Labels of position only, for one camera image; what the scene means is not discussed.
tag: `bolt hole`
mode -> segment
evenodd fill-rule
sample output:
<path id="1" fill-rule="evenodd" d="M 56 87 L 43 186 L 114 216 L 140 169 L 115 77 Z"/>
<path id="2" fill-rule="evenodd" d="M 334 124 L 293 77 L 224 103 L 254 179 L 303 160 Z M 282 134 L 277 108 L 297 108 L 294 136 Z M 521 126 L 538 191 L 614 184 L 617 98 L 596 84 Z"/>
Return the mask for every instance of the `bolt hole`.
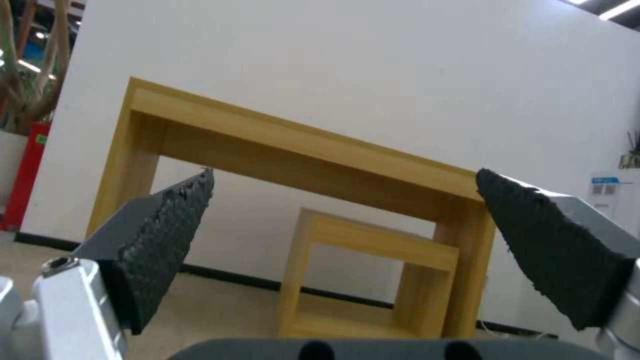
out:
<path id="1" fill-rule="evenodd" d="M 298 354 L 298 360 L 333 360 L 333 349 L 322 341 L 311 341 L 305 344 Z"/>
<path id="2" fill-rule="evenodd" d="M 444 348 L 445 360 L 482 360 L 480 353 L 470 343 L 452 341 Z"/>
<path id="3" fill-rule="evenodd" d="M 55 268 L 59 268 L 61 266 L 66 265 L 69 262 L 69 258 L 58 258 L 55 260 L 52 260 L 49 263 L 49 268 L 55 269 Z"/>

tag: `black baseboard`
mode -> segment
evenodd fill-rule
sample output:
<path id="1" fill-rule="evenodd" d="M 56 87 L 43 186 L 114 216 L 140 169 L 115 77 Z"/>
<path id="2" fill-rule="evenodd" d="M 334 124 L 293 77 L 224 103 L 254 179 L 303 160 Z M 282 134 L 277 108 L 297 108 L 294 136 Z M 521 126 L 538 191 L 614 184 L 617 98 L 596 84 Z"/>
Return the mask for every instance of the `black baseboard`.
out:
<path id="1" fill-rule="evenodd" d="M 40 236 L 40 235 L 27 234 L 27 233 L 17 233 L 15 235 L 15 239 L 13 240 L 17 243 L 46 246 L 53 249 L 64 250 L 69 252 L 75 250 L 76 247 L 80 246 L 80 243 L 77 243 L 75 241 L 68 241 L 68 240 L 50 238 L 48 236 Z"/>
<path id="2" fill-rule="evenodd" d="M 40 236 L 28 233 L 17 233 L 14 241 L 19 243 L 25 243 L 30 245 L 39 245 L 44 247 L 50 247 L 53 249 L 64 250 L 64 251 L 73 251 L 80 245 L 75 241 L 61 240 L 56 238 L 50 238 L 47 236 Z M 226 272 L 223 270 L 216 270 L 212 268 L 206 268 L 203 266 L 189 265 L 183 264 L 180 268 L 180 272 L 185 274 L 191 274 L 200 277 L 206 277 L 208 279 L 215 279 L 219 281 L 232 282 L 235 284 L 252 286 L 254 288 L 260 288 L 271 291 L 279 291 L 280 290 L 280 281 L 263 279 L 261 277 L 254 277 L 249 275 L 237 274 L 234 272 Z M 301 291 L 303 293 L 308 293 L 312 295 L 318 295 L 322 297 L 328 297 L 332 299 L 345 300 L 354 302 L 357 304 L 364 304 L 369 306 L 377 306 L 384 307 L 386 309 L 392 309 L 393 304 L 389 302 L 383 302 L 378 300 L 365 299 L 362 297 L 355 297 L 351 295 L 345 295 L 340 293 L 334 293 L 332 291 L 325 291 L 313 288 L 302 287 Z M 483 329 L 486 327 L 489 331 L 501 332 L 504 334 L 511 334 L 516 336 L 527 336 L 527 337 L 536 337 L 536 336 L 544 336 L 545 338 L 550 339 L 558 339 L 557 335 L 554 334 L 542 334 L 537 331 L 522 329 L 519 327 L 513 327 L 509 325 L 502 325 L 499 323 L 493 322 L 484 322 L 484 326 L 481 321 L 478 320 L 476 322 L 476 329 Z"/>

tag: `black foam pad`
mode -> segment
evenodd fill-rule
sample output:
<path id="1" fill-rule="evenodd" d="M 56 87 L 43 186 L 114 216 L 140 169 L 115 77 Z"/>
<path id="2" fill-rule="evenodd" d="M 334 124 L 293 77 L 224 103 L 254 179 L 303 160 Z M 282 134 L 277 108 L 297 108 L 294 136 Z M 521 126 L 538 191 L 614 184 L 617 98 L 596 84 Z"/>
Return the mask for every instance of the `black foam pad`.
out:
<path id="1" fill-rule="evenodd" d="M 601 327 L 620 299 L 640 243 L 580 199 L 545 195 L 482 169 L 478 192 L 518 266 L 577 330 Z"/>
<path id="2" fill-rule="evenodd" d="M 125 204 L 75 252 L 92 259 L 120 323 L 139 334 L 189 252 L 213 189 L 211 170 Z"/>

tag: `floor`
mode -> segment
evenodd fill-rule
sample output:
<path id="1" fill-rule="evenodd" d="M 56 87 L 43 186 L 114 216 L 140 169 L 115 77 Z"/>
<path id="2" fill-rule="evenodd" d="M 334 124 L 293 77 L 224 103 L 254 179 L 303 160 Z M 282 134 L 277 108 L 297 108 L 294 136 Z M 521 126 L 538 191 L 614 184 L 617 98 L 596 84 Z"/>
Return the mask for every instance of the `floor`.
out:
<path id="1" fill-rule="evenodd" d="M 66 252 L 12 239 L 0 232 L 0 275 L 11 277 L 28 299 L 42 264 Z M 273 337 L 277 300 L 274 291 L 177 274 L 149 326 L 129 338 L 127 359 L 166 359 L 211 338 Z M 477 335 L 488 336 L 483 331 Z"/>

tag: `wooden frame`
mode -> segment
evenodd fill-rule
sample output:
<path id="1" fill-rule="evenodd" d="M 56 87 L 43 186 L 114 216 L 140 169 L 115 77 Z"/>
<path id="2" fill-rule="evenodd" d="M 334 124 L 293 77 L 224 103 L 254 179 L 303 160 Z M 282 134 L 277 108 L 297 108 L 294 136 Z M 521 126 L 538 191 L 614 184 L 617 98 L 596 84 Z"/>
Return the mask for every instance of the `wooden frame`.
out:
<path id="1" fill-rule="evenodd" d="M 495 231 L 473 172 L 132 78 L 87 235 L 149 193 L 160 155 L 436 222 L 460 250 L 443 336 L 473 335 Z M 407 265 L 399 296 L 429 281 Z"/>
<path id="2" fill-rule="evenodd" d="M 411 264 L 429 282 L 402 281 L 393 310 L 301 294 L 314 244 Z M 302 209 L 278 304 L 278 335 L 302 338 L 437 338 L 442 334 L 458 249 L 413 234 Z"/>

